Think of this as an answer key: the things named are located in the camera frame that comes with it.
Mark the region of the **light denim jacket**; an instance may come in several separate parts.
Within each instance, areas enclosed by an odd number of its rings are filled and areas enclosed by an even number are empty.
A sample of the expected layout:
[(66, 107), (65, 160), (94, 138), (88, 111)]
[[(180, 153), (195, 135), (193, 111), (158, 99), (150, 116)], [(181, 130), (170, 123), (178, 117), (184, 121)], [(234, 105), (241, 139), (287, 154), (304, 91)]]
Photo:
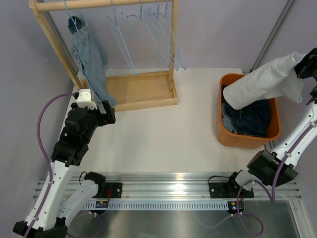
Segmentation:
[(80, 70), (87, 78), (90, 88), (99, 101), (108, 101), (114, 106), (116, 101), (107, 90), (105, 66), (108, 61), (107, 53), (95, 39), (88, 23), (72, 35), (71, 54), (78, 60)]

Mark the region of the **light blue jacket hanger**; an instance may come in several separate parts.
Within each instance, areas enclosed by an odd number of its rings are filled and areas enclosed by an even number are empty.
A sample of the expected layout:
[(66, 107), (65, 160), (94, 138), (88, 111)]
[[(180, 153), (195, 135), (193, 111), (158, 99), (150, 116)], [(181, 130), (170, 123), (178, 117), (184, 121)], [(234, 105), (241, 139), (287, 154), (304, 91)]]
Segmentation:
[(70, 33), (72, 35), (74, 35), (76, 32), (78, 32), (79, 30), (81, 30), (83, 27), (85, 27), (86, 21), (85, 18), (83, 16), (83, 14), (80, 11), (77, 11), (75, 14), (71, 14), (70, 11), (68, 10), (66, 1), (63, 1), (65, 10), (69, 16), (68, 19), (68, 30), (70, 31)]

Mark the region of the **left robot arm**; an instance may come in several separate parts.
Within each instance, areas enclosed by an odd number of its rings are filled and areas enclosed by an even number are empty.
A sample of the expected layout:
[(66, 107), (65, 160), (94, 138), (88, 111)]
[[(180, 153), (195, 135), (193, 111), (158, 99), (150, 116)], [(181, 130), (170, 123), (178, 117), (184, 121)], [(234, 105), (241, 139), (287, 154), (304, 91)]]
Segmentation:
[(16, 222), (13, 232), (24, 238), (64, 238), (77, 213), (93, 197), (109, 197), (106, 177), (89, 172), (79, 188), (65, 201), (63, 196), (69, 181), (88, 151), (88, 144), (99, 126), (114, 124), (115, 109), (102, 101), (105, 113), (99, 109), (80, 107), (73, 103), (65, 126), (55, 144), (49, 173), (41, 193), (27, 218)]

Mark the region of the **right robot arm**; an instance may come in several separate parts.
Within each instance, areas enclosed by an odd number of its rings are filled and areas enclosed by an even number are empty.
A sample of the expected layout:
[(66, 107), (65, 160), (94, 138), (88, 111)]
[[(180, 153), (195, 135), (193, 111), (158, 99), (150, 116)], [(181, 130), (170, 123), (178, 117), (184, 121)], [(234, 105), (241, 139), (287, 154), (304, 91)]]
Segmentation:
[[(317, 50), (301, 55), (293, 53), (275, 59), (225, 87), (223, 97), (229, 106), (239, 112), (251, 103), (285, 96), (299, 103), (304, 80), (317, 76)], [(225, 184), (229, 196), (237, 196), (242, 190), (250, 190), (254, 184), (262, 188), (271, 186), (269, 198), (275, 200), (277, 186), (292, 181), (297, 172), (301, 153), (317, 135), (317, 90), (311, 91), (311, 99), (301, 121), (271, 152), (258, 152), (247, 165), (248, 171), (240, 171), (235, 179)]]

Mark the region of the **light blue shirt hanger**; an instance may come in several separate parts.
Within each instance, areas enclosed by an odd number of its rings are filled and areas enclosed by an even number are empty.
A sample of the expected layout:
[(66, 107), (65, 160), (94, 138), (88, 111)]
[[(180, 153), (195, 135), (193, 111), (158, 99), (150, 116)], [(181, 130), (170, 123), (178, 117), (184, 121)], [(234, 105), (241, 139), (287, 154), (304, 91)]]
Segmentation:
[(118, 44), (118, 47), (127, 63), (127, 65), (129, 66), (131, 72), (133, 75), (136, 75), (137, 72), (136, 72), (136, 69), (135, 69), (135, 66), (134, 66), (134, 63), (131, 59), (131, 56), (130, 56), (130, 53), (129, 53), (129, 50), (128, 50), (128, 47), (127, 47), (127, 44), (125, 42), (125, 38), (124, 38), (124, 35), (121, 31), (121, 28), (120, 28), (120, 25), (117, 21), (117, 16), (116, 16), (116, 9), (115, 9), (115, 4), (114, 4), (114, 1), (113, 0), (110, 0), (110, 3), (111, 3), (111, 7), (112, 7), (112, 10), (113, 10), (113, 17), (109, 17), (108, 15), (106, 16), (106, 19), (110, 25), (110, 29), (111, 29), (111, 32), (113, 34), (113, 37), (115, 39), (115, 41), (117, 42)]

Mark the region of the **light blue grey-skirt hanger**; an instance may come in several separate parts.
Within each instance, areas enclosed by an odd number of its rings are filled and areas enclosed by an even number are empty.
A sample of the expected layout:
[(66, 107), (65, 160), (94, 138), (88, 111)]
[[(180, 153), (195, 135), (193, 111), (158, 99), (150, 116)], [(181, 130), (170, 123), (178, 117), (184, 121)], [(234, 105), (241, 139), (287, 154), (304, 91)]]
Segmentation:
[(176, 71), (186, 70), (186, 63), (177, 43), (179, 7), (177, 0), (158, 0), (154, 18), (169, 50), (169, 65)]

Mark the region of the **white shirt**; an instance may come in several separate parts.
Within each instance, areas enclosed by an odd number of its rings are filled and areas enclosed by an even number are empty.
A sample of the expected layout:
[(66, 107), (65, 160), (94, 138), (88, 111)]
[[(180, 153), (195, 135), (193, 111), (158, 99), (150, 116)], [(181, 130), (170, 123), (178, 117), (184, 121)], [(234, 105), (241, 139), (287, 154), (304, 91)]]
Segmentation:
[(235, 110), (255, 101), (285, 96), (295, 103), (302, 101), (305, 82), (297, 78), (294, 67), (304, 58), (297, 52), (274, 59), (223, 89), (223, 97)]

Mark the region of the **light blue denim skirt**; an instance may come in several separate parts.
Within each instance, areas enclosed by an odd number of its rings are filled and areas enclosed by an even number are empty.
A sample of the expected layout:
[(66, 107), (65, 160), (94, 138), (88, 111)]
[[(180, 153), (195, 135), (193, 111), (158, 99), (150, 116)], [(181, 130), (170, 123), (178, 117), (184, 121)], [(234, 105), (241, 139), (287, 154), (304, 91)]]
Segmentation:
[(221, 121), (224, 128), (230, 133), (237, 134), (237, 128), (235, 126), (234, 119), (237, 116), (238, 111), (233, 109), (229, 104), (221, 104)]

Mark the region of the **light blue dark-denim hanger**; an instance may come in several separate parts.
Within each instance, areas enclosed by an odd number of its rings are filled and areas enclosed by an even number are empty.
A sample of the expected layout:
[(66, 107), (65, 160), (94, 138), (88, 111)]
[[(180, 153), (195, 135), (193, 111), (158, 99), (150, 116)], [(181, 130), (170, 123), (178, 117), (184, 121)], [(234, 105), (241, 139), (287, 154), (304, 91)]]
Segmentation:
[(159, 61), (164, 65), (168, 66), (168, 60), (164, 56), (160, 45), (158, 43), (158, 37), (150, 25), (147, 12), (143, 9), (143, 1), (138, 0), (137, 3), (140, 4), (139, 14), (127, 15), (125, 12), (121, 12), (121, 16), (125, 23), (130, 27), (130, 29), (136, 34), (136, 36), (146, 45), (146, 47), (159, 59)]

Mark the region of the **dark blue denim garment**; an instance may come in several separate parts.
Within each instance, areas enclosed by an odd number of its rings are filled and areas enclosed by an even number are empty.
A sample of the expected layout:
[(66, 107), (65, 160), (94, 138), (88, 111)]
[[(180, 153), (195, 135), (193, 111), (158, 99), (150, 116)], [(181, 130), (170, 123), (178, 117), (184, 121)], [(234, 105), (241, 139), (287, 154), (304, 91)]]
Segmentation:
[[(221, 104), (229, 104), (221, 97)], [(271, 122), (271, 109), (268, 100), (259, 100), (237, 110), (234, 119), (238, 135), (266, 137)]]

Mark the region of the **light blue skirt hanger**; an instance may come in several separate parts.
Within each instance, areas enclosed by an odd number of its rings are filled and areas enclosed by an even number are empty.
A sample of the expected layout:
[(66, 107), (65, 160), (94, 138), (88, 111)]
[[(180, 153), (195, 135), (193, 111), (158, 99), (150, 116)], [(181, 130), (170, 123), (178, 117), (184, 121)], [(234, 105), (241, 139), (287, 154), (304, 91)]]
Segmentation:
[(148, 20), (149, 20), (149, 23), (150, 25), (153, 27), (153, 29), (155, 30), (156, 34), (157, 34), (157, 37), (158, 37), (158, 43), (160, 45), (160, 49), (162, 50), (164, 56), (167, 58), (168, 60), (168, 66), (167, 67), (170, 67), (169, 65), (169, 50), (168, 50), (168, 47), (166, 45), (166, 42), (165, 42), (165, 39), (162, 35), (162, 33), (159, 31), (158, 29), (158, 24), (156, 23), (155, 21), (155, 18), (154, 18), (154, 12), (156, 10), (153, 10), (151, 9), (150, 7), (146, 8), (145, 9), (146, 12), (147, 12), (147, 17), (148, 17)]

